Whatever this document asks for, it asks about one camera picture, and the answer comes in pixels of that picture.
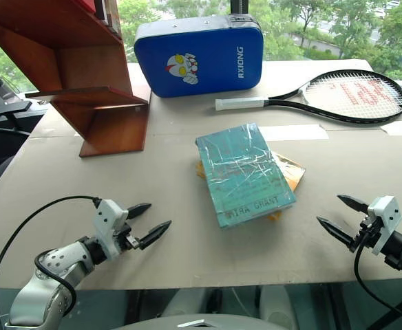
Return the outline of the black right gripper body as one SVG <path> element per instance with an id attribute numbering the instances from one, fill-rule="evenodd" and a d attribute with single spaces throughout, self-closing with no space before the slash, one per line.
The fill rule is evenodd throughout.
<path id="1" fill-rule="evenodd" d="M 360 223 L 360 230 L 356 235 L 356 244 L 363 244 L 367 248 L 373 248 L 380 238 L 380 217 L 365 217 Z"/>

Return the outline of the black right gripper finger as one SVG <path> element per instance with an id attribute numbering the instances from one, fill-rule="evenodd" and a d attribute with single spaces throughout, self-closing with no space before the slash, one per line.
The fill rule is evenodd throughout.
<path id="1" fill-rule="evenodd" d="M 349 195 L 337 195 L 337 197 L 345 203 L 349 208 L 352 208 L 353 210 L 357 212 L 362 212 L 363 214 L 368 213 L 368 207 L 369 205 L 359 199 L 356 199 L 354 197 L 351 197 Z"/>
<path id="2" fill-rule="evenodd" d="M 355 247 L 355 240 L 349 234 L 345 233 L 341 228 L 325 218 L 317 217 L 317 220 L 327 233 L 343 243 L 351 252 L 354 252 L 357 249 Z"/>

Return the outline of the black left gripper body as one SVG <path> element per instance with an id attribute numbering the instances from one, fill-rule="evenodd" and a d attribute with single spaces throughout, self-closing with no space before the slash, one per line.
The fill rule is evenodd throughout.
<path id="1" fill-rule="evenodd" d="M 131 235 L 131 226 L 123 224 L 117 233 L 117 243 L 121 251 L 136 250 L 140 247 L 138 238 Z"/>

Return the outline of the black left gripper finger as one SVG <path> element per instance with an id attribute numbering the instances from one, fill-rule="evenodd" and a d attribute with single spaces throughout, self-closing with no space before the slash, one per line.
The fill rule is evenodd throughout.
<path id="1" fill-rule="evenodd" d="M 171 223 L 172 221 L 168 220 L 152 228 L 146 236 L 139 240 L 139 248 L 144 250 L 157 241 L 167 231 Z"/>
<path id="2" fill-rule="evenodd" d="M 139 203 L 136 204 L 135 206 L 131 206 L 127 209 L 128 219 L 133 219 L 135 217 L 140 216 L 142 213 L 144 213 L 146 210 L 148 210 L 151 207 L 150 203 Z"/>

